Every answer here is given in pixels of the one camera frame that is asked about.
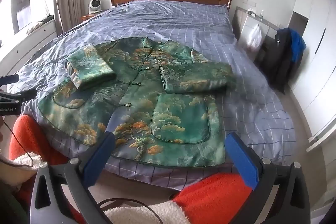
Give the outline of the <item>green patterned silk jacket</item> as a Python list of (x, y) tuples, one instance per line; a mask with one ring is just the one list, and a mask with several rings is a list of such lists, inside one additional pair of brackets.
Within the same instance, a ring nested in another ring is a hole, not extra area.
[(114, 157), (163, 167), (225, 161), (217, 95), (231, 66), (169, 40), (124, 38), (67, 56), (68, 77), (38, 103), (54, 128), (84, 145), (109, 131)]

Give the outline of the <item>black and blue hanging clothes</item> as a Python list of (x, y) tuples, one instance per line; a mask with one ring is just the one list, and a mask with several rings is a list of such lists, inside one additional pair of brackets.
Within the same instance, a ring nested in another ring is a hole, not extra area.
[(260, 71), (268, 84), (281, 93), (301, 64), (306, 44), (302, 36), (292, 28), (279, 29), (274, 40), (266, 47), (260, 63)]

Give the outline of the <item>red fuzzy trousers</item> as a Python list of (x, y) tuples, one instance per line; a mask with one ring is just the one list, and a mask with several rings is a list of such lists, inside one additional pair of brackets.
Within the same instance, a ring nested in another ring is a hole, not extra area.
[[(63, 164), (68, 158), (52, 148), (37, 122), (28, 115), (19, 116), (14, 124), (9, 157), (14, 160), (28, 152), (36, 152), (51, 164)], [(252, 189), (239, 174), (218, 173), (173, 196), (191, 223), (229, 223), (243, 206)]]

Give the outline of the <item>blue plaid duvet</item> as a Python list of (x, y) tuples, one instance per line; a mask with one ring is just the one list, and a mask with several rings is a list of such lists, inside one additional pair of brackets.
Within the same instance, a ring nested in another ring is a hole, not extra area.
[[(90, 44), (124, 38), (148, 38), (156, 43), (171, 40), (195, 49), (209, 60), (229, 64), (236, 85), (217, 95), (224, 145), (226, 136), (235, 132), (261, 158), (289, 164), (295, 146), (293, 122), (266, 78), (238, 48), (227, 7), (190, 2), (144, 0), (123, 4), (53, 39), (25, 63), (18, 72), (19, 81), (8, 90), (37, 90), (37, 96), (23, 104), (22, 113), (35, 119), (54, 149), (75, 157), (91, 146), (54, 128), (38, 108), (39, 101), (68, 77), (64, 66), (67, 56)], [(216, 166), (163, 167), (111, 155), (105, 167), (124, 178), (175, 190), (235, 168), (226, 146), (225, 161)]]

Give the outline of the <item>white wardrobe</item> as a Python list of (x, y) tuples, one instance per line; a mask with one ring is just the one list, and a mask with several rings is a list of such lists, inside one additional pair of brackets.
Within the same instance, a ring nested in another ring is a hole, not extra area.
[(293, 14), (307, 18), (306, 49), (290, 88), (309, 128), (310, 152), (335, 132), (335, 0), (295, 0)]

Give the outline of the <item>wooden nightstand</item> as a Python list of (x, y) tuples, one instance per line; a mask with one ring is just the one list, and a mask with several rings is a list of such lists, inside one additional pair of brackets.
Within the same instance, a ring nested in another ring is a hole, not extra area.
[(85, 22), (86, 20), (89, 20), (89, 19), (93, 18), (96, 15), (98, 15), (98, 13), (84, 15), (84, 16), (81, 17), (81, 21)]

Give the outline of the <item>white plastic bag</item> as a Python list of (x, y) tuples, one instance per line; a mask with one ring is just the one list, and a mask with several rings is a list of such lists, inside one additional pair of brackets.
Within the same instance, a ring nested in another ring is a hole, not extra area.
[(258, 50), (261, 46), (262, 38), (263, 38), (263, 36), (262, 36), (262, 33), (261, 33), (260, 25), (257, 24), (256, 26), (254, 26), (254, 28), (252, 29), (252, 31), (248, 35), (247, 47), (251, 51)]

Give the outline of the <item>grey dresser desk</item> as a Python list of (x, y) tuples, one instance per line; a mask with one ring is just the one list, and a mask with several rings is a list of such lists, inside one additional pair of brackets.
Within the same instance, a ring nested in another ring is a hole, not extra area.
[(248, 39), (249, 33), (252, 31), (254, 26), (256, 26), (257, 24), (260, 25), (261, 33), (262, 33), (261, 46), (265, 42), (266, 39), (268, 40), (274, 39), (279, 29), (278, 26), (267, 21), (266, 19), (260, 18), (260, 16), (252, 14), (246, 9), (243, 9), (238, 6), (236, 7), (234, 18), (232, 19), (233, 32), (237, 39), (238, 46), (247, 53), (248, 57), (252, 61), (256, 60), (256, 57), (260, 53), (261, 46), (258, 50), (251, 51), (247, 47), (247, 39)]

